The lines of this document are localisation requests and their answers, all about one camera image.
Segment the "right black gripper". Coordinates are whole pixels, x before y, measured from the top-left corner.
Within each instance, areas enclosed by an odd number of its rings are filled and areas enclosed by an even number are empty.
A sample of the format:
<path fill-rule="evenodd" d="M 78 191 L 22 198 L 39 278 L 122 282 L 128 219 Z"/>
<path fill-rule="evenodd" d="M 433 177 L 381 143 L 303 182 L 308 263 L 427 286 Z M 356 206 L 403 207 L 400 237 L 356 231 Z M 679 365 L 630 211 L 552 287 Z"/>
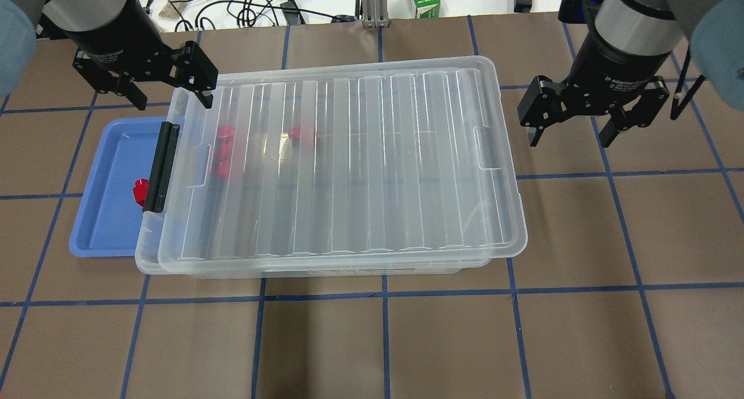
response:
<path fill-rule="evenodd" d="M 664 79 L 655 76 L 662 64 L 662 55 L 627 54 L 598 33 L 588 33 L 568 76 L 560 83 L 535 76 L 518 103 L 519 125 L 528 129 L 529 146 L 536 147 L 548 127 L 567 121 L 572 112 L 600 116 L 609 111 L 599 134 L 605 149 L 622 132 L 650 126 L 670 97 Z M 630 110 L 621 106 L 637 97 Z"/>

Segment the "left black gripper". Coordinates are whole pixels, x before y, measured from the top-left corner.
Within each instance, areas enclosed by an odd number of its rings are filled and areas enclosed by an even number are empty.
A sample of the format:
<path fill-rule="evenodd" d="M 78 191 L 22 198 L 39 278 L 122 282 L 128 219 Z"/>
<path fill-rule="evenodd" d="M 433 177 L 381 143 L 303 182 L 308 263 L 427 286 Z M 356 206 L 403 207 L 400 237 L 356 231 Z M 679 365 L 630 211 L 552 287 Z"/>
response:
<path fill-rule="evenodd" d="M 218 68 L 195 41 L 170 49 L 138 0 L 56 0 L 56 25 L 85 54 L 73 67 L 99 94 L 144 111 L 147 96 L 135 81 L 164 83 L 212 108 Z"/>

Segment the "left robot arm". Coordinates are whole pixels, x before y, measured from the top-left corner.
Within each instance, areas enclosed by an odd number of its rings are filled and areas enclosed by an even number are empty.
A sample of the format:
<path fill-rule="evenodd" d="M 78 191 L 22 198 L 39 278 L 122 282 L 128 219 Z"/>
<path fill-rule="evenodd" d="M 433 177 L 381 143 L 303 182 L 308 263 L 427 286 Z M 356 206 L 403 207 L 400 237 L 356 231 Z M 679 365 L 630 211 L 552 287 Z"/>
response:
<path fill-rule="evenodd" d="M 115 94 L 144 110 L 139 83 L 193 92 L 209 109 L 218 70 L 195 41 L 164 43 L 138 0 L 2 0 L 2 96 L 18 86 L 32 59 L 43 17 L 77 47 L 73 68 L 99 94 Z"/>

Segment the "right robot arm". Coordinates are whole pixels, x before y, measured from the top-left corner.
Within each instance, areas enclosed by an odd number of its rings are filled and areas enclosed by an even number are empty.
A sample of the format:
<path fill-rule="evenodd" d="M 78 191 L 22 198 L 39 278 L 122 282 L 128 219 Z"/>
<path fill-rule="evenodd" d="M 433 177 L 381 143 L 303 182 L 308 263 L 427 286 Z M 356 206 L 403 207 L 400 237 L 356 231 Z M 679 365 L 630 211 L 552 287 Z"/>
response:
<path fill-rule="evenodd" d="M 742 110 L 742 0 L 561 0 L 558 18 L 588 31 L 568 76 L 535 77 L 519 102 L 532 147 L 550 126 L 607 115 L 607 148 L 667 102 L 675 120 L 705 81 Z"/>

